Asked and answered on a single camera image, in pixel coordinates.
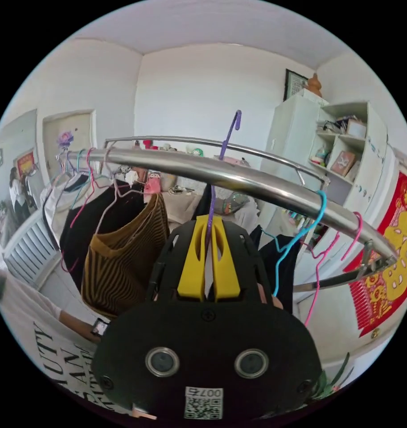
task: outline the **white wall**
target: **white wall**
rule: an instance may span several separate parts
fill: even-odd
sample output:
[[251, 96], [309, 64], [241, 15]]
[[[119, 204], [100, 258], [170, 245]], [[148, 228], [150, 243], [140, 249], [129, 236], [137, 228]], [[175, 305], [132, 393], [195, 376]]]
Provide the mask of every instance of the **white wall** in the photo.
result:
[[389, 144], [407, 154], [407, 123], [376, 73], [355, 53], [318, 68], [322, 95], [330, 103], [368, 100], [387, 125]]
[[[288, 58], [245, 46], [193, 45], [144, 55], [136, 90], [135, 133], [222, 141], [240, 109], [241, 128], [233, 132], [231, 143], [264, 150], [275, 107], [283, 101], [287, 68], [306, 77], [313, 74]], [[186, 145], [172, 146], [184, 150]], [[200, 147], [205, 156], [220, 151]], [[259, 158], [246, 159], [259, 168]]]
[[96, 138], [133, 135], [134, 100], [142, 55], [96, 40], [71, 40], [56, 48], [19, 88], [0, 128], [37, 109], [37, 152], [45, 168], [42, 122], [70, 111], [95, 111]]
[[[0, 129], [0, 148], [3, 149], [3, 164], [0, 166], [0, 201], [10, 198], [9, 178], [14, 160], [35, 147], [36, 111], [29, 111]], [[34, 150], [34, 160], [38, 162]]]

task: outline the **red chinese new year poster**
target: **red chinese new year poster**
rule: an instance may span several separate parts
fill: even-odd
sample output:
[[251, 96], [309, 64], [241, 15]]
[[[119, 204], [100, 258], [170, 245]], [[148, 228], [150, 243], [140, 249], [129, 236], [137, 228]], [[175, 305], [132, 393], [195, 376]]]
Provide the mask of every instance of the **red chinese new year poster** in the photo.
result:
[[[395, 247], [398, 262], [382, 273], [350, 284], [359, 337], [389, 318], [407, 297], [407, 176], [399, 173], [391, 204], [377, 230]], [[371, 259], [377, 258], [373, 253]], [[344, 269], [358, 268], [362, 252]]]
[[17, 161], [17, 171], [19, 176], [26, 171], [29, 171], [34, 165], [34, 154], [33, 152], [27, 153], [26, 155], [21, 156]]

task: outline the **door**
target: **door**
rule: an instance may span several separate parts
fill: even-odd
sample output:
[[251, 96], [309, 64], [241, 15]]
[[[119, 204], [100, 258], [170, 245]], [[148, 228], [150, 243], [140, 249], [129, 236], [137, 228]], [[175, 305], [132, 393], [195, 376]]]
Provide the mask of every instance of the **door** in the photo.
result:
[[[73, 140], [71, 141], [69, 150], [88, 150], [91, 148], [90, 124], [90, 113], [71, 114], [61, 118], [43, 120], [44, 155], [47, 173], [51, 180], [56, 177], [60, 171], [59, 164], [56, 161], [56, 155], [60, 152], [57, 143], [58, 137], [64, 132], [71, 132]], [[74, 162], [73, 159], [71, 159], [71, 161], [72, 164], [76, 166], [76, 162]]]
[[[285, 143], [291, 129], [292, 118], [294, 115], [296, 99], [290, 98], [275, 108], [273, 122], [269, 131], [269, 137], [266, 145], [266, 152], [282, 156]], [[261, 171], [276, 175], [279, 164], [272, 160], [263, 159], [261, 161]]]

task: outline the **doorway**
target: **doorway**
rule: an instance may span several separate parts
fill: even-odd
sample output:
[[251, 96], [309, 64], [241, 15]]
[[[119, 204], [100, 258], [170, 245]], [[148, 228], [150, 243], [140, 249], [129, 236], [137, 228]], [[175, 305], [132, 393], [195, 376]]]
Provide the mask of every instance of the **doorway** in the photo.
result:
[[59, 154], [58, 138], [64, 132], [71, 132], [69, 150], [89, 150], [92, 147], [92, 113], [65, 113], [43, 119], [43, 145], [47, 173], [50, 180], [59, 174], [56, 155]]

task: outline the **purple hanger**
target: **purple hanger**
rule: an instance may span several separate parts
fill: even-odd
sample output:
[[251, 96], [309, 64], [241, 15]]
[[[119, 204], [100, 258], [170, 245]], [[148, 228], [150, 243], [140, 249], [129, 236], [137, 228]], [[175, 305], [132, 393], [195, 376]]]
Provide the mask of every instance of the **purple hanger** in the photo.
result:
[[[222, 146], [221, 146], [221, 152], [220, 152], [220, 157], [219, 157], [219, 160], [221, 160], [221, 161], [224, 159], [224, 154], [226, 153], [227, 145], [230, 141], [230, 137], [231, 137], [231, 133], [233, 131], [233, 127], [236, 129], [236, 131], [238, 131], [240, 129], [241, 118], [242, 118], [242, 112], [240, 110], [237, 110], [236, 113], [234, 114], [233, 121], [230, 125], [230, 129], [229, 129], [229, 132], [227, 134], [227, 138], [223, 141]], [[210, 241], [210, 237], [211, 237], [212, 220], [214, 218], [214, 208], [215, 208], [215, 187], [211, 186], [211, 205], [209, 208], [208, 229], [206, 231], [206, 239], [205, 239], [205, 249], [206, 249], [205, 254], [208, 251], [208, 245], [209, 245], [209, 241]]]

